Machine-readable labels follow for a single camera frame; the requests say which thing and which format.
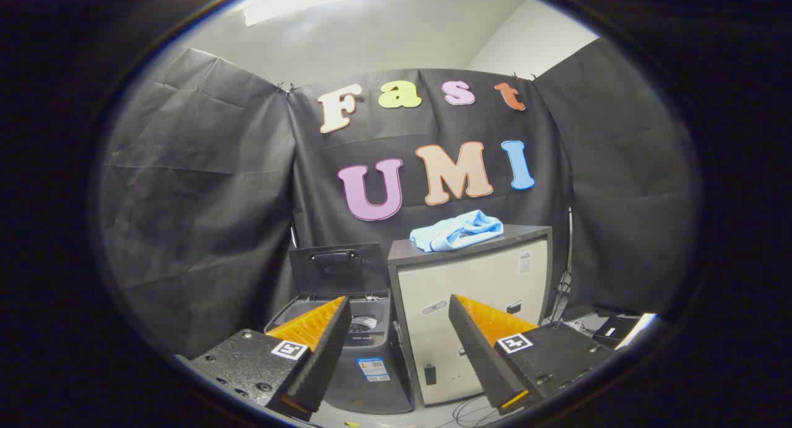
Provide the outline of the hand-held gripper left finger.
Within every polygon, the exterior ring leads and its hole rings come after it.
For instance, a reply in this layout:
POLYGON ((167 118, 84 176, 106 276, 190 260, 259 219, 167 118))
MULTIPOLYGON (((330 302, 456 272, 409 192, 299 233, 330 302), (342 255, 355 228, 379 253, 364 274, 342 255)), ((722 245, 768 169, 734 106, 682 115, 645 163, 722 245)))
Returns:
POLYGON ((342 296, 268 332, 243 329, 176 360, 224 399, 284 422, 309 422, 324 400, 351 323, 342 296))

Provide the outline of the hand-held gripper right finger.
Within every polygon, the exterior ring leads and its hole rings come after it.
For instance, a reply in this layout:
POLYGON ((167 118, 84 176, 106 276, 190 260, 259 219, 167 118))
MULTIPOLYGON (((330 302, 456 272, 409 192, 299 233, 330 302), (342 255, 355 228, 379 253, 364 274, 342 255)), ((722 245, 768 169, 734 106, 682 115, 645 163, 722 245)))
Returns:
POLYGON ((448 318, 501 416, 554 398, 616 354, 564 323, 538 326, 459 294, 448 318))

